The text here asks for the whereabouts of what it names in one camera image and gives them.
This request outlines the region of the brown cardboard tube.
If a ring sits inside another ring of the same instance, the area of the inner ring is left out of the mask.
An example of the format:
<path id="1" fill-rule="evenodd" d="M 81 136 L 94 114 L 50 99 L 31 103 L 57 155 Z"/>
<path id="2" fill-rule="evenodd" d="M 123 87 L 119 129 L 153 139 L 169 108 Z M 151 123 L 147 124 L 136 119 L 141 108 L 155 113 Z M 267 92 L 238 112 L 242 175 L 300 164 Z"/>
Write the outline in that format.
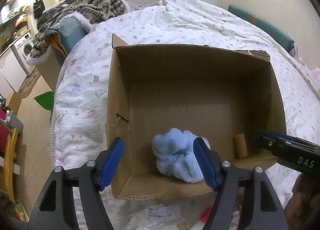
<path id="1" fill-rule="evenodd" d="M 238 134 L 234 136 L 234 143 L 236 147 L 236 153 L 238 158 L 244 158 L 248 155 L 247 143 L 244 134 Z"/>

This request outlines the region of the clear plastic label bag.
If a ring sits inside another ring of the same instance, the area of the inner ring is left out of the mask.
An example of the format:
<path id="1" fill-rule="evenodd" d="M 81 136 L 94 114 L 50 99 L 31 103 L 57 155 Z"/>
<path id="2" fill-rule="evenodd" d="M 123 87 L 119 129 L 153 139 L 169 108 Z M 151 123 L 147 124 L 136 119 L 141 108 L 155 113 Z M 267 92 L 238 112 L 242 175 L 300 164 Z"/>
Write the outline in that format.
<path id="1" fill-rule="evenodd" d="M 153 227 L 164 225 L 183 219 L 180 205 L 156 205 L 133 214 L 129 220 L 131 224 L 139 227 Z"/>

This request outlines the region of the green paper sheet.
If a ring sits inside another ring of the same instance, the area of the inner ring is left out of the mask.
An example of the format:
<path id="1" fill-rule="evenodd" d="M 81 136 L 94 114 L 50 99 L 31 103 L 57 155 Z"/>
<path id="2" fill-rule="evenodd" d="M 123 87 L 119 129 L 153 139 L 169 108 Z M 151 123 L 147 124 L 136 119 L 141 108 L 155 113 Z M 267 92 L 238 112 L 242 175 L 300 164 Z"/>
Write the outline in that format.
<path id="1" fill-rule="evenodd" d="M 53 111 L 54 108 L 54 93 L 47 91 L 41 95 L 34 97 L 35 101 L 45 110 Z"/>

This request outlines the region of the wooden chair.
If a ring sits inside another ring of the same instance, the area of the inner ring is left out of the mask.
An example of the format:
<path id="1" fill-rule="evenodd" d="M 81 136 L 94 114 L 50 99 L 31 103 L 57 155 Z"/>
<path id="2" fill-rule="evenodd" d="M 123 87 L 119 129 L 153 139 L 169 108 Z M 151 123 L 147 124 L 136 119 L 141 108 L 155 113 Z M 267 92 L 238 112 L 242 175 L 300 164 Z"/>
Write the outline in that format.
<path id="1" fill-rule="evenodd" d="M 15 147 L 18 138 L 18 130 L 17 128 L 10 129 L 2 119 L 1 127 L 4 127 L 9 133 L 7 136 L 7 143 L 3 161 L 4 191 L 7 194 L 9 200 L 12 203 L 15 203 L 12 177 L 14 173 L 14 157 L 16 155 Z"/>

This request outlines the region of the knitted patterned blanket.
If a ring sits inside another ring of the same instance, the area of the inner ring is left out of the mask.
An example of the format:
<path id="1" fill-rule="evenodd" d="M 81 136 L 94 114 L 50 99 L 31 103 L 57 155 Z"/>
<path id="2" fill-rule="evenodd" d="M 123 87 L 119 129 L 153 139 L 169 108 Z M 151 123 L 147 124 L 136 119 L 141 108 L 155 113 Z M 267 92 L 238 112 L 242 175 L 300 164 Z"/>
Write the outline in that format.
<path id="1" fill-rule="evenodd" d="M 129 13 L 130 7 L 124 0 L 63 0 L 44 11 L 37 21 L 38 33 L 33 39 L 33 48 L 27 56 L 27 64 L 37 65 L 45 60 L 49 45 L 44 41 L 46 29 L 67 17 L 76 17 L 87 32 L 97 23 Z"/>

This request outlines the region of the white washing machine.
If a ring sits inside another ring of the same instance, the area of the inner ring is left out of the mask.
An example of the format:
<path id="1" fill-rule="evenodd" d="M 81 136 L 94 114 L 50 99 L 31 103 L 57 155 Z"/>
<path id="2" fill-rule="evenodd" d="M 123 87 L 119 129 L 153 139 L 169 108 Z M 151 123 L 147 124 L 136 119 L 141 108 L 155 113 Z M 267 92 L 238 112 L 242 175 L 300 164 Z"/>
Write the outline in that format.
<path id="1" fill-rule="evenodd" d="M 35 70 L 34 65 L 29 65 L 27 63 L 27 57 L 29 56 L 31 49 L 33 48 L 33 39 L 29 31 L 25 32 L 20 38 L 18 38 L 11 49 L 17 58 L 21 68 L 26 73 L 26 76 L 29 77 L 32 72 Z"/>

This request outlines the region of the teal bed bumper cushion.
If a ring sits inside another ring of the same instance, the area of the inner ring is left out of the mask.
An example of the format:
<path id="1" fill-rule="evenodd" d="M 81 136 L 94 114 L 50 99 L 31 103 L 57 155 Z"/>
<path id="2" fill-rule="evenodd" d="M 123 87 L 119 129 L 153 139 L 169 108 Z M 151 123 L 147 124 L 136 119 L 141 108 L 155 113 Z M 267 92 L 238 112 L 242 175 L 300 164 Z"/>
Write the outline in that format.
<path id="1" fill-rule="evenodd" d="M 269 34 L 288 53 L 294 48 L 294 40 L 269 22 L 234 5 L 229 5 L 228 11 Z"/>

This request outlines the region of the teal pillow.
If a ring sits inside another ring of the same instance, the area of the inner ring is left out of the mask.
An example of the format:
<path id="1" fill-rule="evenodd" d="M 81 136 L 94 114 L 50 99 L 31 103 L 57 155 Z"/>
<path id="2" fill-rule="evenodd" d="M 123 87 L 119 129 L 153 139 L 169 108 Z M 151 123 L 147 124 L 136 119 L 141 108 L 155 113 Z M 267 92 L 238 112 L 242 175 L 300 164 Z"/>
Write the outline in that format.
<path id="1" fill-rule="evenodd" d="M 43 39 L 55 53 L 59 53 L 66 58 L 73 47 L 87 34 L 88 31 L 83 28 L 78 19 L 66 17 L 47 28 Z"/>

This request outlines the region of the red bag on chair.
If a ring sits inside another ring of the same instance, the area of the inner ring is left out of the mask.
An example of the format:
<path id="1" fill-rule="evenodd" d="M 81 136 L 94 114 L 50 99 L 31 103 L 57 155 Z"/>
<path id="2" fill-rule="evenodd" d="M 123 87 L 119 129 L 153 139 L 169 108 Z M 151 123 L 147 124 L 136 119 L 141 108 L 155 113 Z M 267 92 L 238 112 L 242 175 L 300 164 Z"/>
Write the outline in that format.
<path id="1" fill-rule="evenodd" d="M 6 112 L 3 108 L 0 109 L 0 118 L 1 120 L 5 120 L 6 118 Z M 0 127 L 0 153 L 1 154 L 5 153 L 8 135 L 9 135 L 9 132 L 4 127 Z"/>

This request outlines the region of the white patterned bed quilt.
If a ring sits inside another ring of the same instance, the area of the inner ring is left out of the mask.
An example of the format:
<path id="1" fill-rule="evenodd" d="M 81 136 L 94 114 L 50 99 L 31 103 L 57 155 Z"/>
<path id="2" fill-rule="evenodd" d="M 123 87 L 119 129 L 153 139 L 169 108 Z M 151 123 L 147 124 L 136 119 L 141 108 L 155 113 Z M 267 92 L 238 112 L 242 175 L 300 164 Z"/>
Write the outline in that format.
<path id="1" fill-rule="evenodd" d="M 160 0 L 94 25 L 61 67 L 50 127 L 54 166 L 76 168 L 106 149 L 107 89 L 112 32 L 131 44 L 187 43 L 229 50 L 264 50 L 271 56 L 290 135 L 319 144 L 319 82 L 270 35 L 217 6 L 199 0 Z M 101 194 L 114 229 L 147 229 L 131 216 L 158 201 L 120 200 Z"/>

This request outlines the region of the pink rubber duck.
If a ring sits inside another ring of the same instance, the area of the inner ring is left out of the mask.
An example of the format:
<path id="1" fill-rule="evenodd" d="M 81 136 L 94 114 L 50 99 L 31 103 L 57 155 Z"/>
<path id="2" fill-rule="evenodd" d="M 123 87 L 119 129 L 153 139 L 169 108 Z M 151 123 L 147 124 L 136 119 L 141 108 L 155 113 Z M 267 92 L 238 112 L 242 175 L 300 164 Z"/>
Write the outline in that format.
<path id="1" fill-rule="evenodd" d="M 212 210 L 212 206 L 209 206 L 201 215 L 201 218 L 200 218 L 200 221 L 205 225 L 209 216 L 210 216 L 210 213 L 211 213 L 211 210 Z"/>

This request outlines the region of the brown cardboard box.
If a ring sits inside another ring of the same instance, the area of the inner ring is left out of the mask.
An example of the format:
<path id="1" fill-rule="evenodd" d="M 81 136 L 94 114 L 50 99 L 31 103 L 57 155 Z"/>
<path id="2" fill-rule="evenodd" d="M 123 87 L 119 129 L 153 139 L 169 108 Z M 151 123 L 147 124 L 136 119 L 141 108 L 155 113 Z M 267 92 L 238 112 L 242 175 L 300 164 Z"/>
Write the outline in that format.
<path id="1" fill-rule="evenodd" d="M 171 128 L 205 137 L 237 167 L 272 167 L 277 159 L 254 143 L 238 158 L 234 136 L 286 132 L 283 101 L 270 55 L 187 44 L 129 45 L 112 36 L 106 136 L 124 140 L 111 183 L 118 199 L 172 200 L 210 192 L 205 182 L 162 175 L 152 139 Z"/>

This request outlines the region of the light blue plush toy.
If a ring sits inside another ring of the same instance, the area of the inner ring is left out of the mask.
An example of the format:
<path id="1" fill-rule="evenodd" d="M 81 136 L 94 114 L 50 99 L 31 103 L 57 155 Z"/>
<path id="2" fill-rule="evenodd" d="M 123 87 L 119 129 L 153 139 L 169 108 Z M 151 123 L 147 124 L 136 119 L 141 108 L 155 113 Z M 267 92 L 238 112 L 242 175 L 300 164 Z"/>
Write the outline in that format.
<path id="1" fill-rule="evenodd" d="M 193 151 L 196 138 L 192 132 L 177 128 L 170 129 L 166 134 L 156 135 L 152 139 L 152 151 L 156 156 L 158 171 L 187 183 L 201 182 L 203 173 Z"/>

